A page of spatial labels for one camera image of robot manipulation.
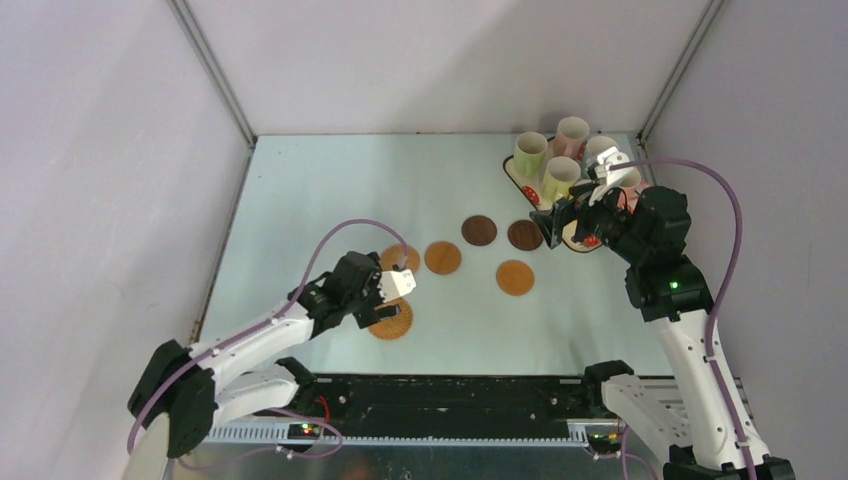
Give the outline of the dark wooden coaster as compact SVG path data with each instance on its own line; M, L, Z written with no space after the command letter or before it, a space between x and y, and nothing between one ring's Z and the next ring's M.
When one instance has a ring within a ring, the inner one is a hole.
M486 246L497 238L497 226L485 215L473 215L463 221L461 234L470 245Z
M533 251L544 242L538 226L531 220L517 220L507 230L507 238L512 246L521 251Z

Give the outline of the green mug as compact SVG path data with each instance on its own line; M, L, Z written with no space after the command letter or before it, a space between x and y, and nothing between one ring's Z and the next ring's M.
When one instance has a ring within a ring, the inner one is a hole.
M516 172L524 178L535 175L543 163L548 146L547 138L541 133L521 133L514 145L513 162Z

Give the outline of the strawberry pattern tray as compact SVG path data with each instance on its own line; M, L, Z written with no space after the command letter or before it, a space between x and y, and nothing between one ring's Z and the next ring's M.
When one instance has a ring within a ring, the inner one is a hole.
M546 202L541 197L542 179L545 167L547 165L547 162L554 157L554 137L551 136L550 138L548 138L548 142L549 146L546 151L543 163L538 172L532 177L524 178L516 172L514 168L513 155L508 156L503 162L503 170L508 176L508 178L512 181L512 183L516 186L516 188L522 193L526 200L531 204L532 208L536 211L548 210L553 205L551 203ZM593 236L587 237L583 242L575 242L573 240L575 231L575 222L568 224L563 230L563 243L572 251L575 251L577 253L589 253L598 249L601 246L601 242Z

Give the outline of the blue mug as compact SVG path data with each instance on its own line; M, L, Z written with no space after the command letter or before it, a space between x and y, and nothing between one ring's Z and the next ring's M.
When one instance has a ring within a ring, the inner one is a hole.
M585 144L583 166L589 167L596 162L596 157L599 154L609 150L610 148L619 148L618 142L605 135L593 136Z

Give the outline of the pink mug at back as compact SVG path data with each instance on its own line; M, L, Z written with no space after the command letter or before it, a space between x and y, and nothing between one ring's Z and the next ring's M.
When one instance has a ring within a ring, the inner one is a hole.
M589 124L577 116L569 116L558 122L553 142L553 154L572 160L580 159L580 151L590 133Z

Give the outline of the woven rattan coaster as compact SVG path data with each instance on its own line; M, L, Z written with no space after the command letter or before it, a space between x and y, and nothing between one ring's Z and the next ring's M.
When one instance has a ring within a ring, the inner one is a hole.
M399 312L375 325L368 328L370 334L380 340L396 340L404 336L412 327L414 315L409 303L404 299L397 299L390 302L390 305L397 306Z
M412 247L404 247L395 244L386 248L380 255L380 265L384 271L393 271L397 268L410 269L417 273L420 269L421 259L418 251Z

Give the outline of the light wooden coaster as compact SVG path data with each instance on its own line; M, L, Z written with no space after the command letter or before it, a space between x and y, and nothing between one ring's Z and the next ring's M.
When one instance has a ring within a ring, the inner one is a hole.
M459 248L448 241L437 241L428 246L425 252L427 268L437 275L454 273L461 265L462 254Z
M503 262L498 267L495 278L500 290L510 296L523 296L535 285L532 268L519 260Z

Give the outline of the aluminium frame rail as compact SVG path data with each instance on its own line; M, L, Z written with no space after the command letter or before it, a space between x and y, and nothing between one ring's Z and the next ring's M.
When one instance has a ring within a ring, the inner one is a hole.
M577 445L611 449L625 426L579 376L324 374L294 397L295 418L251 408L176 425L168 455L202 442L299 445Z

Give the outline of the yellow-green mug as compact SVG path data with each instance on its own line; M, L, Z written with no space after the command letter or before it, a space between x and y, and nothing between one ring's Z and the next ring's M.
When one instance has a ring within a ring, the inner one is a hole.
M553 204L561 198L568 198L570 188L580 179L580 175L580 165L570 157L551 158L542 179L542 199Z

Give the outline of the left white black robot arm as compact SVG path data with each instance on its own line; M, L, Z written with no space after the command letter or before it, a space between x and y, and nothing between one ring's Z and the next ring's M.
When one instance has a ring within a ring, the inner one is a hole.
M414 273L385 270L377 253L350 251L333 270L302 282L287 299L224 340L162 343L131 393L134 431L159 416L169 421L167 452L182 457L216 427L257 412L285 409L304 416L316 403L316 376L284 351L309 342L353 316L367 329L398 314L394 301L416 287Z

